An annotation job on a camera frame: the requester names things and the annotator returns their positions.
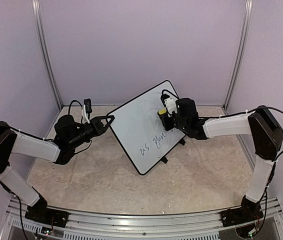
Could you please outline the yellow whiteboard eraser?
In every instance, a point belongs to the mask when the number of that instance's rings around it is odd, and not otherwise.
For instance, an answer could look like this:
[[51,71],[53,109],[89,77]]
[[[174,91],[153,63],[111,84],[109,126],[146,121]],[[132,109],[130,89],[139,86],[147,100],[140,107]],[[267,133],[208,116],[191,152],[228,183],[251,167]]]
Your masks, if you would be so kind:
[[165,108],[163,108],[163,109],[161,109],[161,110],[159,110],[158,112],[157,112],[157,114],[160,116],[160,115],[164,115],[164,114],[166,114],[167,113],[167,110],[165,109]]

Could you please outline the black framed whiteboard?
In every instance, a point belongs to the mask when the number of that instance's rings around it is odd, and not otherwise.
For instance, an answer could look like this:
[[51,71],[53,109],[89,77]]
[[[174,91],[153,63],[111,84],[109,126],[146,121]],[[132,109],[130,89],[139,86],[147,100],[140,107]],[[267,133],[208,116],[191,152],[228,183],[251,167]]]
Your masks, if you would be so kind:
[[177,95],[165,80],[108,113],[114,136],[140,175],[146,175],[186,135],[178,129],[166,131],[158,111],[164,108],[162,90]]

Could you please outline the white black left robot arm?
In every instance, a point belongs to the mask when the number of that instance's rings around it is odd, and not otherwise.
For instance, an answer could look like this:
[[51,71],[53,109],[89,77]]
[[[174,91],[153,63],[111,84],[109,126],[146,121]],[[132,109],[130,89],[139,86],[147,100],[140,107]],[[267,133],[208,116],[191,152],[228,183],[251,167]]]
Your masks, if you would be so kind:
[[9,163],[12,154],[39,158],[57,165],[66,165],[76,148],[103,135],[114,121],[113,115],[96,116],[87,123],[75,122],[72,115],[62,116],[54,126],[53,140],[23,132],[0,121],[0,184],[27,205],[27,218],[45,223],[52,217],[47,201]]

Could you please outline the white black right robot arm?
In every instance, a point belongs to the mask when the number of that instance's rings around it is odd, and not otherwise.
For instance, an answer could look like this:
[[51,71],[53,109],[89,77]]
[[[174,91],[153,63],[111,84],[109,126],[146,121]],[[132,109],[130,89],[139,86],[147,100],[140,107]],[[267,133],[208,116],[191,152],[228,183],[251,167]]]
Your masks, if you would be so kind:
[[190,98],[173,99],[164,93],[164,106],[157,115],[166,131],[183,132],[198,141],[224,136],[236,136],[241,142],[251,137],[254,145],[252,178],[237,211],[237,218],[248,222],[256,215],[260,202],[273,180],[279,151],[283,143],[283,129],[265,105],[242,113],[200,117],[195,101]]

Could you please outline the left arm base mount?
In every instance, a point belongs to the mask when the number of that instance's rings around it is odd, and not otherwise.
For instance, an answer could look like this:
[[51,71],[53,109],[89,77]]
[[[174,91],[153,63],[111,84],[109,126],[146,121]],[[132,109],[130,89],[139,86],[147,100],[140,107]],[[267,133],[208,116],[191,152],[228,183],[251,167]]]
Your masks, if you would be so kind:
[[52,208],[35,208],[27,207],[25,218],[37,223],[50,225],[51,227],[65,228],[69,213],[63,210],[57,210]]

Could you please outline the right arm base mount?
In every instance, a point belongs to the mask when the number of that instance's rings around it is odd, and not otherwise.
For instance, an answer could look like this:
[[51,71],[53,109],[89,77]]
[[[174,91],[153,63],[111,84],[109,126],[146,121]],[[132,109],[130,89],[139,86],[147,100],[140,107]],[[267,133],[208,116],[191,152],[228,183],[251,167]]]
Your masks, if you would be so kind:
[[238,207],[221,211],[220,217],[222,225],[225,228],[262,219],[264,214],[261,208],[251,213],[248,209],[245,210],[242,207]]

